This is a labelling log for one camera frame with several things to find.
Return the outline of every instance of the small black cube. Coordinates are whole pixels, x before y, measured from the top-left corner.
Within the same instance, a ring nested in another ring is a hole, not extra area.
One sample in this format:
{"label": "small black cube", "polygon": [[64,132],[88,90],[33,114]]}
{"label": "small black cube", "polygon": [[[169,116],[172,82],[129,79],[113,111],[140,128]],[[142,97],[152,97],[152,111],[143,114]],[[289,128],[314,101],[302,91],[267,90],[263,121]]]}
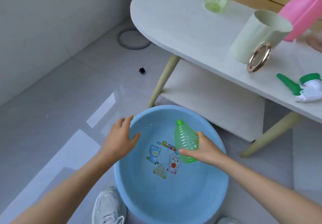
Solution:
{"label": "small black cube", "polygon": [[140,72],[141,74],[145,73],[144,68],[143,68],[143,67],[142,67],[142,68],[140,68],[140,69],[139,69],[139,72]]}

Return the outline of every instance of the cartoon bear print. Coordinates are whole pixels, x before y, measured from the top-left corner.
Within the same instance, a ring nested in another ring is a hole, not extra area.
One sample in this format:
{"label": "cartoon bear print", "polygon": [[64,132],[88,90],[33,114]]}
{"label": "cartoon bear print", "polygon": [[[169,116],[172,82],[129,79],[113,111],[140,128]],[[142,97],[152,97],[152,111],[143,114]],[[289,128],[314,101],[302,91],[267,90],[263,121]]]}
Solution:
{"label": "cartoon bear print", "polygon": [[167,168],[167,171],[176,174],[181,163],[182,160],[179,157],[175,156],[174,154],[171,154],[168,164],[169,168]]}
{"label": "cartoon bear print", "polygon": [[148,160],[151,161],[154,165],[159,164],[157,157],[159,156],[160,152],[161,149],[158,146],[151,145]]}

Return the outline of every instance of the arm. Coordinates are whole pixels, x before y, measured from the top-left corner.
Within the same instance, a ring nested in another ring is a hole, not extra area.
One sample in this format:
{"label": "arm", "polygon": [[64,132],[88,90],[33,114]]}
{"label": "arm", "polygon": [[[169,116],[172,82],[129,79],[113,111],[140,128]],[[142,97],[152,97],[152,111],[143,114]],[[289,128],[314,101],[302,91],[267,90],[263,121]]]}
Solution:
{"label": "arm", "polygon": [[202,132],[198,132],[198,135],[198,150],[180,149],[179,153],[226,172],[281,224],[321,223],[322,206],[240,165],[225,155]]}
{"label": "arm", "polygon": [[112,126],[101,150],[90,161],[25,210],[11,224],[67,223],[102,175],[134,148],[140,134],[129,139],[132,119],[133,116],[119,119]]}

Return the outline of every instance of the lower shelf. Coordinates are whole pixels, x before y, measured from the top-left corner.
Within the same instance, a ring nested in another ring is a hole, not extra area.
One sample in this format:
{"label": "lower shelf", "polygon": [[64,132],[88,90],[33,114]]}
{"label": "lower shelf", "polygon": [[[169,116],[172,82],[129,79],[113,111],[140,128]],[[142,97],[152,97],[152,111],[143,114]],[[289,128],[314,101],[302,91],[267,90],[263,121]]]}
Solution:
{"label": "lower shelf", "polygon": [[180,60],[161,95],[249,142],[263,132],[265,99]]}

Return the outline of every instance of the white table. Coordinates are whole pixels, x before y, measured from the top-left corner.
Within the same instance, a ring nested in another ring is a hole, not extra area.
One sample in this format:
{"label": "white table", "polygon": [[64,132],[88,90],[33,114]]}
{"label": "white table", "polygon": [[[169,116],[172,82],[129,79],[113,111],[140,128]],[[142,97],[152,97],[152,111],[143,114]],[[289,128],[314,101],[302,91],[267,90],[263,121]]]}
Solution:
{"label": "white table", "polygon": [[[322,123],[322,101],[296,103],[276,78],[294,81],[322,74],[322,55],[303,40],[282,42],[268,63],[249,74],[246,65],[230,54],[230,47],[255,10],[232,2],[223,14],[203,7],[203,0],[132,0],[131,18],[149,40],[173,53],[151,96],[152,107],[162,96],[198,112],[212,123],[254,141],[247,157],[307,116]],[[265,98],[292,110],[262,133]]]}

